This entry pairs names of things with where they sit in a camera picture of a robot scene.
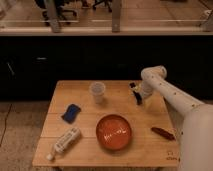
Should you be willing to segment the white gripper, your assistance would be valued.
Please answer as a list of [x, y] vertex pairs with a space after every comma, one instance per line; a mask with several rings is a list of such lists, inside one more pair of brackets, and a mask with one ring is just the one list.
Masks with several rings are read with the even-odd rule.
[[147, 82], [142, 81], [139, 86], [133, 87], [133, 91], [139, 93], [143, 99], [146, 99], [153, 94], [154, 89]]

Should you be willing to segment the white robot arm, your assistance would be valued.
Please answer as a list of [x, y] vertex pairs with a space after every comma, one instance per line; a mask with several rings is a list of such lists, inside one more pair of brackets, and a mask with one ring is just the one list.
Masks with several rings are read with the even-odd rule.
[[142, 69], [137, 92], [143, 100], [159, 92], [183, 116], [178, 171], [213, 171], [213, 105], [167, 82], [166, 76], [162, 65]]

